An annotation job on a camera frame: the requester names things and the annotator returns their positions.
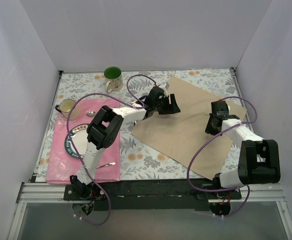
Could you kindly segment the beige cloth napkin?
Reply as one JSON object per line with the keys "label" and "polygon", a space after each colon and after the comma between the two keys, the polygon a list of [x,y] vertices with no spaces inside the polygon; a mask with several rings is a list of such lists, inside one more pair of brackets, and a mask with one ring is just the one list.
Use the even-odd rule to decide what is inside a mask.
{"label": "beige cloth napkin", "polygon": [[[205,133],[211,102],[220,96],[194,86],[175,76],[168,81],[170,94],[175,94],[181,112],[153,114],[139,121],[132,135],[142,143],[188,167],[197,150],[211,135]],[[221,171],[233,142],[223,135],[208,144],[194,160],[191,170],[212,179]]]}

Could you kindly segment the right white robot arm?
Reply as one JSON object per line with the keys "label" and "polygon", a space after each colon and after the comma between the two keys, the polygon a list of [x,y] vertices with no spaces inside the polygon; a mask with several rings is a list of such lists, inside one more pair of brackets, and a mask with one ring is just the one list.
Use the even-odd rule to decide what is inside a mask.
{"label": "right white robot arm", "polygon": [[224,100],[211,103],[211,113],[205,133],[212,136],[228,136],[240,148],[238,167],[217,173],[213,178],[212,194],[223,199],[230,188],[254,184],[275,184],[281,179],[279,147],[273,139],[264,139],[239,119],[230,114]]}

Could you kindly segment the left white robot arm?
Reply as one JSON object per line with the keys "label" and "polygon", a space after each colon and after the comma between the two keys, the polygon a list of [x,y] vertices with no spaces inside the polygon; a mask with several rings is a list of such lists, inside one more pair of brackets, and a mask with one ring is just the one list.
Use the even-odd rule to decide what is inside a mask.
{"label": "left white robot arm", "polygon": [[91,184],[102,155],[115,142],[123,124],[145,120],[155,112],[160,115],[181,112],[175,95],[158,86],[153,87],[148,95],[124,105],[120,108],[102,106],[88,125],[86,151],[84,157],[79,158],[82,166],[75,175],[70,176],[73,192],[81,200],[91,197]]}

